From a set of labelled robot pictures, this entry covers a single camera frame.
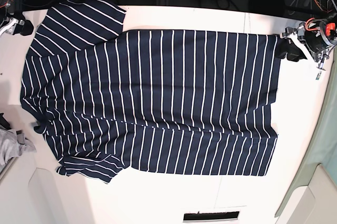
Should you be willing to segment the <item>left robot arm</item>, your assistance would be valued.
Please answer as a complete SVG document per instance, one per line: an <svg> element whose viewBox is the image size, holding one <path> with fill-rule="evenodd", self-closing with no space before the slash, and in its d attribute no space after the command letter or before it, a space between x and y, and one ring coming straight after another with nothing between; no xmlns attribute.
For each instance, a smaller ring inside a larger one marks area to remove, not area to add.
<svg viewBox="0 0 337 224"><path fill-rule="evenodd" d="M336 48L336 0L305 0L304 5L311 2L318 7L317 11L285 6L287 11L308 13L311 18L281 33L275 56L293 62L311 60L321 69Z"/></svg>

